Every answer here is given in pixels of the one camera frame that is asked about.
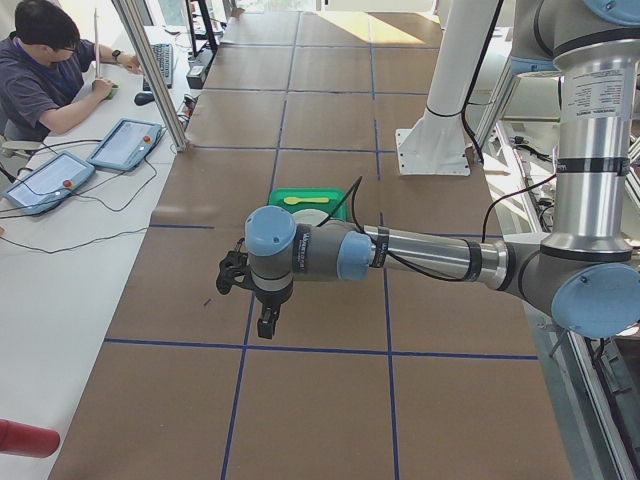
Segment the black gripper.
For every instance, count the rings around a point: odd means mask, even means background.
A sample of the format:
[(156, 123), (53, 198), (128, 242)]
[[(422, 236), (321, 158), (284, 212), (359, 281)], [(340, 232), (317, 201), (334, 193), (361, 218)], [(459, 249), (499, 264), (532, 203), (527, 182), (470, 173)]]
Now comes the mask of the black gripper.
[(286, 303), (293, 293), (293, 286), (267, 291), (259, 287), (254, 288), (254, 294), (262, 305), (262, 311), (257, 325), (257, 335), (262, 339), (272, 339), (276, 332), (276, 325), (280, 317), (281, 305)]

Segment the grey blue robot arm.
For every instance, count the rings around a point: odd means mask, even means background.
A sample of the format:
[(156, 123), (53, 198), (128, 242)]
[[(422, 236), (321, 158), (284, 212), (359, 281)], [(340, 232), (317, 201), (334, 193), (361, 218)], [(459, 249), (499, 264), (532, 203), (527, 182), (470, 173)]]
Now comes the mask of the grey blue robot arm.
[(278, 206), (245, 223), (245, 288), (274, 335), (298, 280), (365, 278), (373, 268), (481, 282), (517, 296), (560, 327), (612, 337), (639, 320), (639, 275), (621, 231), (629, 171), (639, 5), (635, 1), (520, 1), (515, 73), (557, 69), (561, 116), (552, 232), (539, 244), (475, 242), (328, 220), (303, 225)]

